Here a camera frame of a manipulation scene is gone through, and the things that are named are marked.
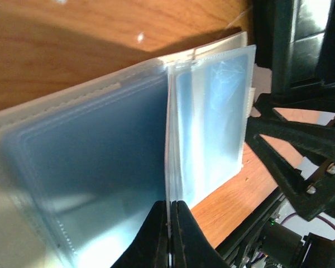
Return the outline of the blue credit card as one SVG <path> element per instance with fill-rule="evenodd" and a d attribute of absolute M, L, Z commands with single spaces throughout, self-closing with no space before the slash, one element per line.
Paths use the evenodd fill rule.
<path fill-rule="evenodd" d="M 46 217 L 108 199 L 133 212 L 165 197 L 167 76 L 20 126 L 3 151 Z"/>
<path fill-rule="evenodd" d="M 252 58 L 194 66 L 176 77 L 181 191 L 196 206 L 242 168 Z"/>

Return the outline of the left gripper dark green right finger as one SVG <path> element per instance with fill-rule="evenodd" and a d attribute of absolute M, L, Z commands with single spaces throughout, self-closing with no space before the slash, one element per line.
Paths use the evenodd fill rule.
<path fill-rule="evenodd" d="M 228 267 L 210 245 L 184 201 L 171 204 L 172 267 Z"/>

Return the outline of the beige card holder wallet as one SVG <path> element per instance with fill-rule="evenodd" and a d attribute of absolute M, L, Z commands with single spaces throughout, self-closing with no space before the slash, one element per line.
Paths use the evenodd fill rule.
<path fill-rule="evenodd" d="M 110 267 L 158 200 L 242 169 L 247 33 L 0 112 L 0 267 Z"/>

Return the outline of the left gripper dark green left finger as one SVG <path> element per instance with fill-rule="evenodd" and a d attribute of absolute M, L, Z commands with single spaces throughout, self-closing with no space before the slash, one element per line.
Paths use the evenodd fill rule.
<path fill-rule="evenodd" d="M 135 239 L 112 267 L 168 267 L 166 224 L 166 202 L 156 201 Z"/>

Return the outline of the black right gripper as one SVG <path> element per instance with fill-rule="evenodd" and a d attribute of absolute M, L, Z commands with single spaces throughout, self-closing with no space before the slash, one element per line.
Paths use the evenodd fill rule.
<path fill-rule="evenodd" d="M 254 1 L 253 34 L 256 64 L 272 71 L 253 131 L 286 121 L 274 108 L 335 113 L 335 1 Z"/>

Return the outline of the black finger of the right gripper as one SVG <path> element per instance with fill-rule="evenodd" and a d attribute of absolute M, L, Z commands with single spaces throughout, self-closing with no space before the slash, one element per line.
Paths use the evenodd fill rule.
<path fill-rule="evenodd" d="M 250 117 L 246 143 L 299 216 L 335 218 L 335 128 Z"/>

